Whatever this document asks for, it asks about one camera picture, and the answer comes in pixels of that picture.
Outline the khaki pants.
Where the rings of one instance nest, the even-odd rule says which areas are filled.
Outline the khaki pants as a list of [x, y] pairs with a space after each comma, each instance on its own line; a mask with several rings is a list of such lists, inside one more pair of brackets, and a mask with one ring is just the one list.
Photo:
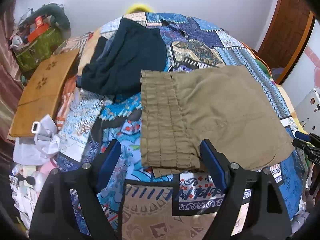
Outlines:
[[156, 177], [204, 168], [200, 144], [248, 170], [284, 161], [291, 137], [245, 66], [141, 72], [143, 166]]

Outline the white wardrobe sliding door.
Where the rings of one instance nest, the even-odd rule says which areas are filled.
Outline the white wardrobe sliding door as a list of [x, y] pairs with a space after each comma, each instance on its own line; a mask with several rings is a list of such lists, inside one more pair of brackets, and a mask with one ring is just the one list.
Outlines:
[[319, 46], [319, 21], [316, 20], [303, 53], [281, 85], [293, 107], [297, 107], [313, 88], [319, 89]]

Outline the white crumpled paper bag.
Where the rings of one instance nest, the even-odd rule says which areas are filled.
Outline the white crumpled paper bag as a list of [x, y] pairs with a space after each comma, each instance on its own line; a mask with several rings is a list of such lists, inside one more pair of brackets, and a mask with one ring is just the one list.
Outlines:
[[35, 121], [31, 128], [33, 137], [18, 137], [15, 141], [13, 161], [21, 165], [42, 166], [59, 151], [58, 129], [50, 115]]

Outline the blue patchwork bedspread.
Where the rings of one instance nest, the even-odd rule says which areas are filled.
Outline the blue patchwork bedspread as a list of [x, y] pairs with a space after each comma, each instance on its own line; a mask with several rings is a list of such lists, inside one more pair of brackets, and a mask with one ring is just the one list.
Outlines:
[[[180, 14], [139, 12], [128, 19], [158, 28], [167, 46], [166, 72], [245, 66], [261, 84], [266, 97], [290, 135], [301, 131], [285, 91], [274, 84], [268, 68], [249, 49], [210, 22]], [[82, 162], [90, 162], [113, 139], [121, 155], [107, 188], [98, 194], [103, 210], [123, 239], [201, 239], [224, 199], [206, 172], [183, 172], [156, 177], [140, 156], [140, 120], [128, 114], [140, 108], [140, 95], [118, 96], [115, 103], [76, 88], [66, 81], [56, 123], [66, 134], [83, 128], [77, 142]]]

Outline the wooden lap desk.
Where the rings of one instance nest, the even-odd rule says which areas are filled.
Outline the wooden lap desk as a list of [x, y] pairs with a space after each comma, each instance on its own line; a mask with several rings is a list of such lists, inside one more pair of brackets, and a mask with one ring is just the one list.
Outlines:
[[31, 137], [33, 123], [45, 115], [54, 118], [65, 80], [76, 62], [79, 49], [52, 56], [40, 63], [23, 90], [9, 135]]

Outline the wooden door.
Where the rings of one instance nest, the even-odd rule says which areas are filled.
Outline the wooden door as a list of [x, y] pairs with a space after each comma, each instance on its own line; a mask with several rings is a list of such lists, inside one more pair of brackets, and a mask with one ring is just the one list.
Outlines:
[[306, 0], [277, 0], [272, 21], [258, 50], [271, 70], [273, 80], [282, 84], [301, 56], [315, 23]]

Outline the striped red curtain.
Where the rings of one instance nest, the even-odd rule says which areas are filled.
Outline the striped red curtain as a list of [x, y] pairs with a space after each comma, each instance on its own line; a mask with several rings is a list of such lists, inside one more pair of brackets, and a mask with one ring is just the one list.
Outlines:
[[14, 143], [8, 138], [18, 101], [22, 95], [21, 72], [10, 49], [9, 38], [14, 31], [16, 0], [4, 4], [1, 12], [1, 162], [12, 161]]

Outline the dark navy garment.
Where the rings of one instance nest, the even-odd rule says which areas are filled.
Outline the dark navy garment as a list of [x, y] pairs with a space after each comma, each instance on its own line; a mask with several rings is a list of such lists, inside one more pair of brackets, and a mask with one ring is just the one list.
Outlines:
[[163, 71], [166, 58], [159, 28], [123, 18], [110, 48], [83, 68], [79, 85], [100, 95], [132, 96], [140, 92], [141, 71]]

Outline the green storage bag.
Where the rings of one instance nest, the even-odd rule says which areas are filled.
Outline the green storage bag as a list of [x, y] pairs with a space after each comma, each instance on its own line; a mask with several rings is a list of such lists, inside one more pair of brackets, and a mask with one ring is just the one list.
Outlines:
[[20, 71], [26, 73], [36, 68], [43, 60], [51, 57], [52, 53], [63, 41], [60, 29], [50, 27], [21, 51], [15, 52]]

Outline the orange box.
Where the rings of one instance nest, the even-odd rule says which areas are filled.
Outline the orange box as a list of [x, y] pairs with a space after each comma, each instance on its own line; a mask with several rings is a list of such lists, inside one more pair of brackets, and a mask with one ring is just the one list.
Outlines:
[[28, 35], [28, 42], [33, 42], [33, 40], [42, 35], [49, 27], [50, 25], [44, 22], [42, 16], [35, 18], [35, 29]]

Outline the grey plush toy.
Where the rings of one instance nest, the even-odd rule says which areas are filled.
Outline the grey plush toy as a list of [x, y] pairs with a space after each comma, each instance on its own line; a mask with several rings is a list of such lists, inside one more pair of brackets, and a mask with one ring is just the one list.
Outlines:
[[29, 17], [27, 17], [21, 25], [31, 25], [35, 23], [36, 18], [38, 17], [44, 17], [44, 16], [51, 16], [50, 23], [51, 25], [57, 25], [62, 30], [68, 30], [71, 28], [70, 21], [68, 17], [66, 16], [64, 10], [55, 3], [50, 3], [47, 5], [43, 5], [39, 9], [37, 9], [35, 12], [33, 12]]

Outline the yellow headboard cushion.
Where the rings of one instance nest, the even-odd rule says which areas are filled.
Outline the yellow headboard cushion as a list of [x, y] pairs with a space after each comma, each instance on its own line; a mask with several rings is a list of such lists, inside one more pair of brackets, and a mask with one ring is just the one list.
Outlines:
[[153, 12], [153, 9], [143, 3], [136, 3], [131, 6], [126, 10], [125, 14], [133, 14], [133, 13], [138, 13], [138, 12]]

